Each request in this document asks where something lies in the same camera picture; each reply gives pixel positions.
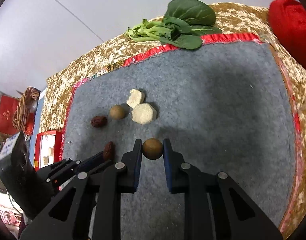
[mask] blue surface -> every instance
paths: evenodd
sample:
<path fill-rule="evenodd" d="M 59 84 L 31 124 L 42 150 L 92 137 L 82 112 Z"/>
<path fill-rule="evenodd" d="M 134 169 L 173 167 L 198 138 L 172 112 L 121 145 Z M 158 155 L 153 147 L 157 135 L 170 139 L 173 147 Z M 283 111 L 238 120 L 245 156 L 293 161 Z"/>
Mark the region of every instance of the blue surface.
<path fill-rule="evenodd" d="M 40 130 L 40 119 L 41 119 L 43 105 L 44 105 L 44 98 L 39 100 L 38 103 L 37 103 L 37 110 L 36 110 L 35 119 L 34 119 L 34 129 L 33 129 L 33 134 L 31 136 L 31 140 L 30 140 L 29 151 L 30 151 L 30 161 L 31 161 L 32 165 L 34 165 L 33 164 L 34 148 L 35 148 L 35 143 L 36 143 L 36 136 L 37 136 L 37 134 Z"/>

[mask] leafy green vegetable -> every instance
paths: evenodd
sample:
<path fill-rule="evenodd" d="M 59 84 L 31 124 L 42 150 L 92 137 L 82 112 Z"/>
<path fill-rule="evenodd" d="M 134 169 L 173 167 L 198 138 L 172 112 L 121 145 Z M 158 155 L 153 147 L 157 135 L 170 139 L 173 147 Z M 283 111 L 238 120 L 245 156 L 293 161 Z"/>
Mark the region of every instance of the leafy green vegetable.
<path fill-rule="evenodd" d="M 215 23 L 215 12 L 199 0 L 172 0 L 164 17 L 173 16 L 189 25 L 209 25 Z"/>
<path fill-rule="evenodd" d="M 206 34 L 222 33 L 222 30 L 217 27 L 204 25 L 191 25 L 190 35 L 202 36 Z"/>
<path fill-rule="evenodd" d="M 221 33 L 212 27 L 215 13 L 198 0 L 173 0 L 168 4 L 162 21 L 143 19 L 141 24 L 128 28 L 125 35 L 134 41 L 160 41 L 179 48 L 197 49 L 202 45 L 201 35 Z"/>
<path fill-rule="evenodd" d="M 181 35 L 174 41 L 170 41 L 165 37 L 160 37 L 160 41 L 184 49 L 197 49 L 202 46 L 202 40 L 200 37 L 193 35 Z"/>

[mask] striped cloth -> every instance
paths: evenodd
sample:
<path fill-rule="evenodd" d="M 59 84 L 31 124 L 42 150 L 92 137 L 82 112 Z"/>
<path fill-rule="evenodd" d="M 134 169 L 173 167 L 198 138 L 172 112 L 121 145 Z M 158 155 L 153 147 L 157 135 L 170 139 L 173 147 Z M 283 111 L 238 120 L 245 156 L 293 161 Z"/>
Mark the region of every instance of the striped cloth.
<path fill-rule="evenodd" d="M 24 131 L 26 128 L 26 120 L 29 115 L 29 108 L 33 100 L 37 100 L 40 91 L 33 87 L 28 87 L 22 95 L 17 109 L 13 115 L 13 126 L 19 131 Z"/>

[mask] cable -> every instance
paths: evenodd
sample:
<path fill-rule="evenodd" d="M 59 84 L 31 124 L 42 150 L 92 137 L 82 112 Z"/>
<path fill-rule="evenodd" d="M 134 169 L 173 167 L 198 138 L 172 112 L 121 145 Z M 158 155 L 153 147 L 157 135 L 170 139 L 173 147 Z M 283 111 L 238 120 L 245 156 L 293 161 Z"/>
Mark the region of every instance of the cable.
<path fill-rule="evenodd" d="M 13 205 L 13 202 L 12 202 L 12 200 L 11 200 L 11 195 L 10 195 L 9 191 L 6 190 L 6 192 L 7 192 L 8 196 L 9 196 L 9 200 L 10 200 L 11 205 L 12 205 L 12 207 L 14 208 L 14 210 L 15 210 L 16 212 L 18 212 L 19 214 L 23 215 L 23 214 L 22 214 L 20 211 L 18 211 L 17 208 Z"/>

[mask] open red box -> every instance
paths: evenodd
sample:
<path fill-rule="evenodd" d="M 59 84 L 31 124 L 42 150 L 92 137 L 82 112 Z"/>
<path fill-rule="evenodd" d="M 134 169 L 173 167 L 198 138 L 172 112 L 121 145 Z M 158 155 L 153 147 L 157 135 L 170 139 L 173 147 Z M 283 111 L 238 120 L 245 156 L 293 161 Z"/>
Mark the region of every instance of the open red box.
<path fill-rule="evenodd" d="M 39 170 L 47 165 L 59 161 L 62 133 L 59 131 L 47 131 L 37 134 L 34 151 L 34 168 Z"/>

